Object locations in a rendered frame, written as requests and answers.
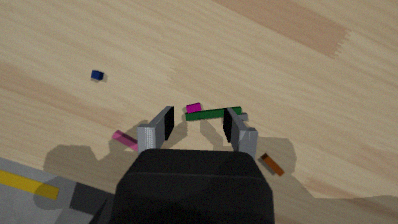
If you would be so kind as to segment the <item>pink rod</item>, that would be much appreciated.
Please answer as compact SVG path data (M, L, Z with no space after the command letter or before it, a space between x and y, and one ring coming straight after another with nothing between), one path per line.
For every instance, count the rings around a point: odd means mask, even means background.
M128 136L127 134L117 130L112 136L112 138L138 151L137 140Z

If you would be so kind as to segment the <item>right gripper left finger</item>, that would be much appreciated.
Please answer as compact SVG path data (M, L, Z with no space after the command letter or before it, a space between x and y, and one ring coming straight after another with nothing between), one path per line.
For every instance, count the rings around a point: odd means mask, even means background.
M146 149L160 149L174 128L174 106L166 106L151 122L137 130L138 156Z

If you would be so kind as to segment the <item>dark green rod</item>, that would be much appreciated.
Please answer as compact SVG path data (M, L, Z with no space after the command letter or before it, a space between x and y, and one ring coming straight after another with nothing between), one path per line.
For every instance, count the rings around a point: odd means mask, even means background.
M242 115L242 109L241 109L240 106L229 107L229 108L232 108L237 115ZM224 108L196 111L196 112L192 112L192 113L187 113L186 112L185 116L186 116L186 121L198 120L198 119L207 119L207 118L216 118L216 117L224 117Z

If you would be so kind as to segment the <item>orange rod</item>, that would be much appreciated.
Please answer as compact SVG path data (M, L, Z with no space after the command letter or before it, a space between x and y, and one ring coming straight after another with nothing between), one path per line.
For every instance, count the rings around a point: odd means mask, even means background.
M279 176L283 175L285 172L265 153L261 156L263 161L267 163Z

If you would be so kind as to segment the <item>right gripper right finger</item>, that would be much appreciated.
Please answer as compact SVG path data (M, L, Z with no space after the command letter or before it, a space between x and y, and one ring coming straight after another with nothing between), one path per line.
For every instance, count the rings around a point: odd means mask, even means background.
M236 152L245 152L255 161L258 131L247 127L232 108L224 108L223 130Z

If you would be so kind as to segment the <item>small magenta block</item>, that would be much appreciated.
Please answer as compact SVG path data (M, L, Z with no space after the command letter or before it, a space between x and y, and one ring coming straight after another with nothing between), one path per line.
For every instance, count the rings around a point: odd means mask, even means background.
M187 113L192 113L201 110L201 105L199 103L194 103L190 105L186 105Z

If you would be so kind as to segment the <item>small blue cube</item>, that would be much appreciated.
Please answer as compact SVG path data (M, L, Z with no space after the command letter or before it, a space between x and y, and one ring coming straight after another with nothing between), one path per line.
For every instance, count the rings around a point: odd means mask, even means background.
M98 70L92 70L91 78L97 79L97 80L103 80L104 72L98 71Z

